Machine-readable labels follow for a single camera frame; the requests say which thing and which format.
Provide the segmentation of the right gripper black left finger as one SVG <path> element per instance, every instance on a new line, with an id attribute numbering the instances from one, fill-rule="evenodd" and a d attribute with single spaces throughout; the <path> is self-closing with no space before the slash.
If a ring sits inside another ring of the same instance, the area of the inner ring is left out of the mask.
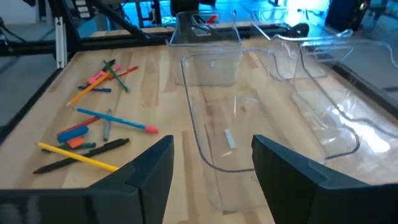
<path id="1" fill-rule="evenodd" d="M 173 171 L 174 137 L 166 135 L 89 186 L 88 223 L 162 223 Z"/>

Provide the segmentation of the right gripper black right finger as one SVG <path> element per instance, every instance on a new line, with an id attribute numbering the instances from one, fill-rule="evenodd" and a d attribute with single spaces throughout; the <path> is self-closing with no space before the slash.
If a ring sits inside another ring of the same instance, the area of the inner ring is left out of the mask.
<path id="1" fill-rule="evenodd" d="M 365 184 L 263 135 L 252 138 L 252 161 L 276 223 L 372 223 Z"/>

